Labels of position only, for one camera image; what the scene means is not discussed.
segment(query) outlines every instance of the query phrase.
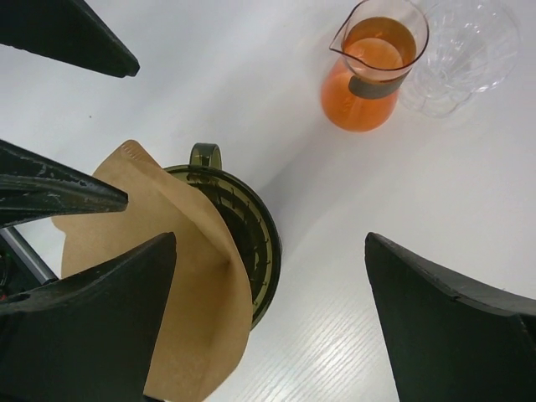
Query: white table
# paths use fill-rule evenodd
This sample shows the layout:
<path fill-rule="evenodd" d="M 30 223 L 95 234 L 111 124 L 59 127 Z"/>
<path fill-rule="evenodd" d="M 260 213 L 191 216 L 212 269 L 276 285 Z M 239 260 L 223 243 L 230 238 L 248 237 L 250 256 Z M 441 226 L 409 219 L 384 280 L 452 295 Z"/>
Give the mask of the white table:
<path fill-rule="evenodd" d="M 2 138 L 91 173 L 127 138 L 163 165 L 217 142 L 278 224 L 276 298 L 211 401 L 391 402 L 397 394 L 363 263 L 369 231 L 536 298 L 536 3 L 497 90 L 447 120 L 399 106 L 352 135 L 323 116 L 328 43 L 354 5 L 321 0 L 89 4 L 139 59 L 118 80 L 0 48 Z M 59 270 L 62 235 L 21 228 Z"/>

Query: orange liquid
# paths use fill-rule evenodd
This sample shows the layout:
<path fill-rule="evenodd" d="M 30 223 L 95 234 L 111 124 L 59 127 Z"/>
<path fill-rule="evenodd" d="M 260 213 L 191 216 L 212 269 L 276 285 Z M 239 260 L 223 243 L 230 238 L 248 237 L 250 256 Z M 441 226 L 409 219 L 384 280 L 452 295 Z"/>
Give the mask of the orange liquid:
<path fill-rule="evenodd" d="M 403 66 L 399 51 L 383 39 L 360 39 L 346 47 L 344 53 L 376 69 L 398 69 Z M 348 88 L 352 75 L 343 57 L 332 67 L 322 85 L 321 94 L 322 108 L 327 118 L 348 131 L 368 131 L 381 126 L 393 113 L 398 91 L 381 99 L 360 98 Z M 371 70 L 363 73 L 363 77 L 370 80 L 378 79 L 379 75 L 381 73 Z"/>

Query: brown paper filter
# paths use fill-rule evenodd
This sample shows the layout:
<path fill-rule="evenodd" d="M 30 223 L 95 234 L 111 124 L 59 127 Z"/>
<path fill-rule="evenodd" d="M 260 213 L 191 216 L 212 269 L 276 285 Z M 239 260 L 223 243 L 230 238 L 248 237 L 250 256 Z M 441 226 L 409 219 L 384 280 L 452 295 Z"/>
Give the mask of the brown paper filter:
<path fill-rule="evenodd" d="M 62 276 L 172 231 L 177 265 L 145 392 L 203 400 L 235 369 L 250 333 L 250 286 L 233 239 L 210 201 L 164 172 L 137 142 L 116 149 L 94 177 L 127 192 L 128 208 L 54 218 L 66 235 Z"/>

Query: pour-over dripper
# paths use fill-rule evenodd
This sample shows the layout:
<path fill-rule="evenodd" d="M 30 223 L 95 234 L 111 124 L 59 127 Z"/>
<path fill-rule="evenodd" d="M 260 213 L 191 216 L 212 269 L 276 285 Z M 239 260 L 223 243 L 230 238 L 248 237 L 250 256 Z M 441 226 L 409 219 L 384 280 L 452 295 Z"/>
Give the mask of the pour-over dripper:
<path fill-rule="evenodd" d="M 250 279 L 253 328 L 276 293 L 281 271 L 281 240 L 259 196 L 221 168 L 217 145 L 196 144 L 189 165 L 168 167 L 166 171 L 200 190 L 227 224 Z"/>

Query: carafe band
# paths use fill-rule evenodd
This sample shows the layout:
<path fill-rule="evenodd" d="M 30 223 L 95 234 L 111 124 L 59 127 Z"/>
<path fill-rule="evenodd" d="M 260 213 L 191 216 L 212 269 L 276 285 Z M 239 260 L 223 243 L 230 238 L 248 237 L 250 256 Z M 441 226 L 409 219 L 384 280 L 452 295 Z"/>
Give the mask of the carafe band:
<path fill-rule="evenodd" d="M 404 75 L 390 81 L 370 82 L 353 75 L 348 82 L 348 89 L 352 94 L 364 99 L 381 99 L 396 92 L 408 76 L 408 71 Z"/>

